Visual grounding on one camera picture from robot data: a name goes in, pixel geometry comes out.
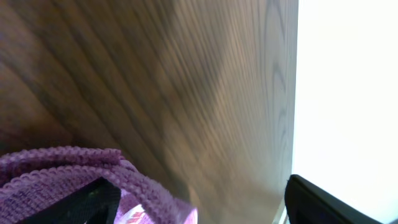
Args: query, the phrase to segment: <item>white background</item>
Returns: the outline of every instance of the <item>white background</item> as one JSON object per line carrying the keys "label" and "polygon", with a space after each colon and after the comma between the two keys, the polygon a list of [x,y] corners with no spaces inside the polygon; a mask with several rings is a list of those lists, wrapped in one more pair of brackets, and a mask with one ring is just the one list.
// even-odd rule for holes
{"label": "white background", "polygon": [[301,0],[293,172],[398,218],[398,1]]}

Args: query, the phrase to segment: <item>wood grain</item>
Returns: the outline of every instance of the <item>wood grain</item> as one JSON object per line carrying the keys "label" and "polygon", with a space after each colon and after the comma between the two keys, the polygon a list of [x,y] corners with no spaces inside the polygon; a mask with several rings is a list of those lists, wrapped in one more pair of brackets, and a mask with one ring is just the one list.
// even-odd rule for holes
{"label": "wood grain", "polygon": [[297,11],[0,1],[0,154],[119,148],[200,223],[271,223],[292,165]]}

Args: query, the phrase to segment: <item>knitted fabric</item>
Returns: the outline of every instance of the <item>knitted fabric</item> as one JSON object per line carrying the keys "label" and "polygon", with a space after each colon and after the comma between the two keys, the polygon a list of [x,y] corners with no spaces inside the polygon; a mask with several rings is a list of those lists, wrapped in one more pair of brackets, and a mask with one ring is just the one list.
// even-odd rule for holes
{"label": "knitted fabric", "polygon": [[117,149],[56,147],[0,157],[0,223],[19,222],[99,177],[122,190],[115,223],[137,204],[154,223],[187,223],[196,213],[140,174]]}

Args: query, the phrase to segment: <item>dark object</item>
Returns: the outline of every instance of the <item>dark object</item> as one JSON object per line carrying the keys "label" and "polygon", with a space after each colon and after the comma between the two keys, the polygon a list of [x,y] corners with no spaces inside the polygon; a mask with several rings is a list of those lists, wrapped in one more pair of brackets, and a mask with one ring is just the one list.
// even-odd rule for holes
{"label": "dark object", "polygon": [[120,196],[119,188],[99,178],[20,223],[113,224]]}
{"label": "dark object", "polygon": [[299,175],[287,182],[285,204],[291,224],[380,224]]}

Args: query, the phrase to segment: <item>brown wood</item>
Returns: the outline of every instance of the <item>brown wood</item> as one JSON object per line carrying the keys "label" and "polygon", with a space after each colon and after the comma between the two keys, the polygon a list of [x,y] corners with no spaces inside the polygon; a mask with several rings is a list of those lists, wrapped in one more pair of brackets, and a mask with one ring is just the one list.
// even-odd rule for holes
{"label": "brown wood", "polygon": [[271,223],[291,172],[297,11],[0,1],[0,153],[119,148],[200,223]]}

